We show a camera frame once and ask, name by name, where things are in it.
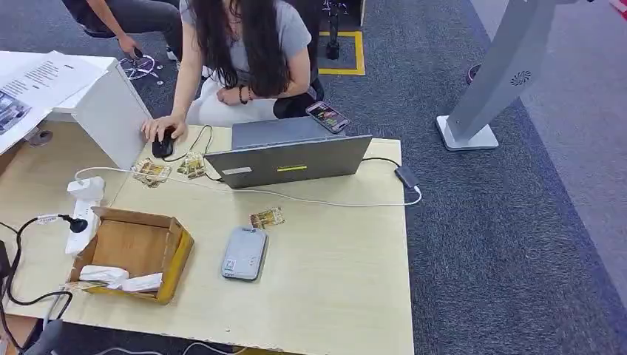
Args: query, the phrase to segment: gray laptop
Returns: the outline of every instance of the gray laptop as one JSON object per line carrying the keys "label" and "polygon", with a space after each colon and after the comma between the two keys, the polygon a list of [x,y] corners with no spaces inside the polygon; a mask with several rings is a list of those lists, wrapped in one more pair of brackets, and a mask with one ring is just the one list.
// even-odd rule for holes
{"label": "gray laptop", "polygon": [[232,150],[205,159],[233,189],[355,174],[371,135],[334,135],[309,117],[235,124]]}

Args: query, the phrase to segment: long dark hair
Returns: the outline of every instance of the long dark hair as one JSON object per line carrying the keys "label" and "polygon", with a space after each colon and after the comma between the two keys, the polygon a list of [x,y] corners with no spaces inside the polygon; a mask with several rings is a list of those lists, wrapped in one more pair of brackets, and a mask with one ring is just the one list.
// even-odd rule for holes
{"label": "long dark hair", "polygon": [[[242,22],[242,38],[250,67],[250,88],[262,97],[284,92],[289,70],[279,44],[275,0],[230,0],[230,11]],[[228,88],[237,85],[237,71],[231,61],[231,33],[223,0],[189,0],[198,44],[206,64]]]}

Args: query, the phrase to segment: black mouse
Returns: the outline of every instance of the black mouse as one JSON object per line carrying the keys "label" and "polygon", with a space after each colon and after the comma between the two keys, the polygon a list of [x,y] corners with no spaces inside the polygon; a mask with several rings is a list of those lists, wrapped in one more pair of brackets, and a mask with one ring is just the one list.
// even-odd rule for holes
{"label": "black mouse", "polygon": [[163,140],[160,142],[159,138],[155,138],[155,141],[152,142],[152,155],[155,158],[165,158],[169,157],[174,153],[174,139],[172,139],[172,133],[174,130],[172,128],[166,129],[163,133]]}

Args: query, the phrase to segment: smartphone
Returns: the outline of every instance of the smartphone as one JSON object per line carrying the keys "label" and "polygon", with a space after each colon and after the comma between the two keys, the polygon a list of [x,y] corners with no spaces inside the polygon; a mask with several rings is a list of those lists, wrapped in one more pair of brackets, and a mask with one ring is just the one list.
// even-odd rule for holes
{"label": "smartphone", "polygon": [[316,102],[305,110],[331,133],[340,133],[349,123],[348,118],[324,102]]}

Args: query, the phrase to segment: gray carpet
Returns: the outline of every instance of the gray carpet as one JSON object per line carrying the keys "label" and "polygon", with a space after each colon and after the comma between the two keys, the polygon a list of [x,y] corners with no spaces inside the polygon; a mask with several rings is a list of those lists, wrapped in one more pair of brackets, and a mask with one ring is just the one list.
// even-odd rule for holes
{"label": "gray carpet", "polygon": [[[81,35],[56,1],[10,6],[18,16],[1,15],[0,49],[117,53]],[[350,132],[400,138],[421,179],[424,200],[407,209],[416,354],[627,354],[625,310],[521,102],[492,125],[499,149],[442,146],[435,117],[463,94],[482,36],[469,0],[368,0],[367,75],[322,78],[328,101],[354,119]],[[168,111],[171,84],[138,89],[154,114]],[[64,354],[180,354],[187,343],[77,325],[64,336]]]}
{"label": "gray carpet", "polygon": [[[508,1],[472,3],[493,36]],[[622,43],[627,21],[607,1],[559,6],[542,75],[521,100],[627,305],[627,46],[616,45]]]}

